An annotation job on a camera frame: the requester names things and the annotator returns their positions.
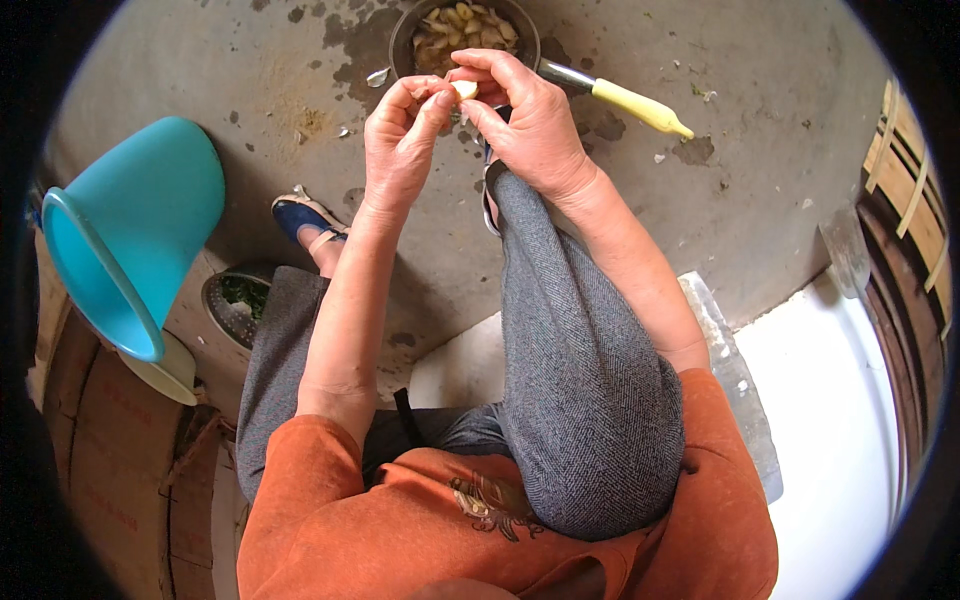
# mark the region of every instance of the leg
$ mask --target leg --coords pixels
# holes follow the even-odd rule
[[[296,413],[311,332],[343,247],[328,227],[344,227],[305,195],[280,197],[273,212],[291,240],[310,252],[321,276],[291,267],[277,269],[257,328],[236,444],[240,489],[251,502],[260,486],[270,436]],[[461,454],[509,455],[491,407],[423,409],[414,416],[428,445]],[[380,465],[411,447],[397,412],[377,411],[364,444],[364,481],[370,485]]]
[[[500,422],[530,504],[572,538],[634,531],[673,498],[680,380],[540,196],[509,171],[493,188],[506,255]]]

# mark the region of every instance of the yellow handle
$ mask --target yellow handle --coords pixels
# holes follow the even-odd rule
[[[659,132],[679,133],[688,139],[693,137],[693,132],[680,122],[672,108],[632,92],[626,87],[620,87],[605,79],[598,79],[593,84],[593,96],[615,107],[623,108]]]

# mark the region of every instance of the shoe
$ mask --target shoe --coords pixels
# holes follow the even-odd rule
[[[314,228],[321,234],[307,249],[311,253],[325,242],[347,240],[349,227],[337,221],[322,204],[307,196],[302,185],[295,186],[294,192],[277,197],[270,206],[276,224],[291,242],[300,245],[298,234],[303,228]]]
[[[513,107],[505,105],[496,109],[497,114],[504,120],[504,122],[510,122],[510,115],[514,111]],[[484,139],[482,134],[478,135],[478,141],[482,142],[483,146],[483,192],[482,195],[482,205],[483,205],[483,222],[487,226],[487,229],[493,235],[497,237],[503,237],[500,234],[500,229],[496,226],[496,222],[493,220],[493,213],[491,212],[490,204],[493,202],[493,197],[490,194],[490,190],[487,187],[487,171],[490,170],[491,166],[491,156],[493,155],[493,148],[490,144],[487,143],[487,140]]]

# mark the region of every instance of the pot of garlic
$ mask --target pot of garlic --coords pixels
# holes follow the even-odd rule
[[[390,65],[398,78],[443,77],[464,48],[505,50],[535,71],[540,63],[537,28],[513,0],[421,0],[394,27]]]

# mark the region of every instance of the orange sweater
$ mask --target orange sweater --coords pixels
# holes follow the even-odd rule
[[[595,559],[608,599],[766,598],[777,540],[753,461],[713,375],[691,369],[680,379],[686,448],[670,512],[593,543],[538,525],[503,456],[418,448],[384,465],[364,492],[347,432],[296,417],[270,439],[240,546],[240,595],[402,598],[468,578],[522,596]]]

